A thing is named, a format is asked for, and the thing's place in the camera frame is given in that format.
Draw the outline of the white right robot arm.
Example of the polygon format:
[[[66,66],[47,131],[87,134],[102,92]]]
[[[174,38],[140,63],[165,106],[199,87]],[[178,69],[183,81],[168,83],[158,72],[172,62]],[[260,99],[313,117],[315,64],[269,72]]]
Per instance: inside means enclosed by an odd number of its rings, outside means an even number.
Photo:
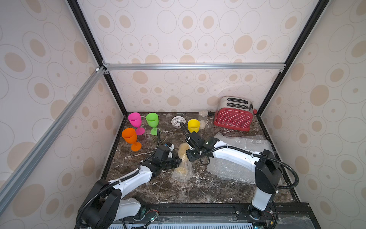
[[[269,150],[248,151],[229,145],[215,137],[205,140],[196,132],[185,134],[185,141],[190,146],[186,153],[191,162],[203,157],[219,158],[233,162],[255,174],[256,190],[249,206],[251,212],[264,212],[278,190],[293,189],[299,184],[297,172],[288,164],[276,159]],[[283,168],[294,176],[295,180],[291,185],[279,186]]]

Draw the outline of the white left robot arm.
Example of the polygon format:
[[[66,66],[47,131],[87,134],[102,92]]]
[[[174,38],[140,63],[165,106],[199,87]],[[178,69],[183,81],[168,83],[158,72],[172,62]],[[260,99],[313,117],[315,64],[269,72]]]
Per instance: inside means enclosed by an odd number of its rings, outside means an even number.
[[[172,143],[159,145],[136,170],[115,180],[98,180],[78,210],[75,228],[107,229],[117,220],[143,213],[141,201],[123,198],[163,170],[177,168],[182,160],[173,150]]]

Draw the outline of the orange glass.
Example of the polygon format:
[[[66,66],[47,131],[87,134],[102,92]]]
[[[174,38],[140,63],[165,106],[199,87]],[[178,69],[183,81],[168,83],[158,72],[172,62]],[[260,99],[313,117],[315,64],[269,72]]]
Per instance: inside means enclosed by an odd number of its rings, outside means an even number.
[[[137,141],[137,133],[133,128],[127,128],[122,132],[123,139],[131,144],[131,150],[136,152],[142,148],[142,144]]]

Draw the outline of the clear bubble wrap sheet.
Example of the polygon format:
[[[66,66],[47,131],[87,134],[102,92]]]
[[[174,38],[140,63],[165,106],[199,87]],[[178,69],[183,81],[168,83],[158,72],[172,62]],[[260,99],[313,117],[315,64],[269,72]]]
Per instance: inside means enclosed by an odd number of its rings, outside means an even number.
[[[263,152],[264,150],[272,151],[270,142],[267,141],[262,135],[248,137],[226,137],[218,132],[214,137],[244,150],[258,152]],[[243,166],[225,159],[212,158],[210,164],[207,165],[206,170],[207,172],[216,175],[223,180],[232,179],[246,184],[255,184],[255,173]]]

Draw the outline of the beige glass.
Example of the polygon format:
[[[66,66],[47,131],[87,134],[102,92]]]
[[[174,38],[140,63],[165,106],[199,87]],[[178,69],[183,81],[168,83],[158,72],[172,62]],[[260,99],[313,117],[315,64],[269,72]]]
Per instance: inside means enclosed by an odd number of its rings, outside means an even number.
[[[182,160],[179,167],[174,169],[172,179],[179,182],[187,182],[193,177],[192,163],[187,157],[186,151],[190,149],[187,143],[182,143],[178,149],[178,157]]]

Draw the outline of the pink plastic wine glass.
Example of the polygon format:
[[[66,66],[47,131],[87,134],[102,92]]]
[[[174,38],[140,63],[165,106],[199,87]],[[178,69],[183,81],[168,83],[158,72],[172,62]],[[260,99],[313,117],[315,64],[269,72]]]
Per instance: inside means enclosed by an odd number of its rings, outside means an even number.
[[[134,112],[134,113],[129,114],[128,120],[129,120],[130,124],[136,128],[135,131],[136,131],[137,135],[143,135],[145,133],[145,129],[143,127],[141,127],[142,118],[141,118],[140,113]]]

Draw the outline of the green glass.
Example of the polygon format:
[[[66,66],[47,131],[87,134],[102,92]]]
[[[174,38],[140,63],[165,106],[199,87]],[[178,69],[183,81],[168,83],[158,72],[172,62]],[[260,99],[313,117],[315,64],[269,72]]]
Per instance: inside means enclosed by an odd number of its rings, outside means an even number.
[[[157,126],[159,124],[159,116],[157,113],[149,113],[146,116],[146,121],[148,126],[150,126],[151,129],[151,134],[152,135],[157,135]]]

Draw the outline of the yellow glass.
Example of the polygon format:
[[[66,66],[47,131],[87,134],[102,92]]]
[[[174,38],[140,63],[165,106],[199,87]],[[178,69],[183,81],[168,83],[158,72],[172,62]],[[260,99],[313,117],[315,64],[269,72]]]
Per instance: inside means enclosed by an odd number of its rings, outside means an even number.
[[[187,123],[188,125],[188,130],[190,133],[196,132],[198,133],[198,131],[200,130],[200,121],[197,119],[191,119],[188,121]]]

